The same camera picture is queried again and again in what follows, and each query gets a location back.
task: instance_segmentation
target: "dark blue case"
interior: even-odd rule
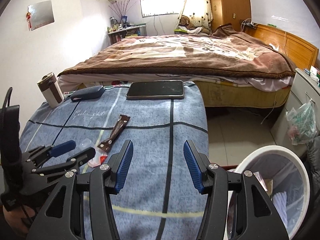
[[[70,98],[72,102],[77,102],[81,100],[89,100],[89,99],[95,99],[102,96],[104,93],[103,86],[95,86],[90,88],[84,88],[80,89],[76,92],[74,92]]]

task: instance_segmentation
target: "brown blanket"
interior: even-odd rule
[[[193,74],[280,79],[294,76],[294,63],[271,46],[232,26],[212,36],[130,37],[63,74]]]

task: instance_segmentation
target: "blue gripper pad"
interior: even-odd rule
[[[117,193],[119,193],[120,190],[124,187],[125,179],[127,178],[132,156],[133,156],[133,143],[130,142],[124,153],[122,161],[119,165],[119,169],[117,171],[117,182],[115,185],[115,191]]]
[[[67,152],[70,152],[76,148],[76,142],[73,140],[61,143],[55,147],[52,147],[49,151],[50,157],[58,157],[60,155],[63,155]]]
[[[193,185],[199,191],[199,193],[202,193],[204,186],[202,184],[201,171],[187,142],[185,142],[183,145],[183,155],[186,160]]]

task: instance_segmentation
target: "smartphone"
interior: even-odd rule
[[[181,99],[184,98],[180,80],[133,82],[127,99]]]

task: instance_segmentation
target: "black gripper frame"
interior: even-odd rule
[[[13,192],[6,185],[5,192],[1,194],[1,201],[7,211],[11,211],[21,204],[37,209],[47,200],[48,195],[59,182],[59,179],[66,171],[79,173],[81,165],[87,163],[95,155],[94,148],[88,148],[70,158],[65,163],[40,168],[51,157],[49,151],[53,146],[40,146],[27,151],[21,156],[22,188],[18,192]]]
[[[201,194],[208,194],[197,240],[223,240],[228,191],[235,193],[232,240],[289,239],[276,208],[252,172],[225,171],[199,153],[191,140],[186,143],[201,171],[204,186]]]
[[[117,172],[129,147],[133,147],[133,144],[130,140],[126,140],[120,152],[113,154],[107,164],[91,172],[83,174],[65,172],[36,216],[27,240],[85,239],[83,202],[84,192],[87,191],[92,238],[120,239],[110,194],[118,194],[115,189]]]

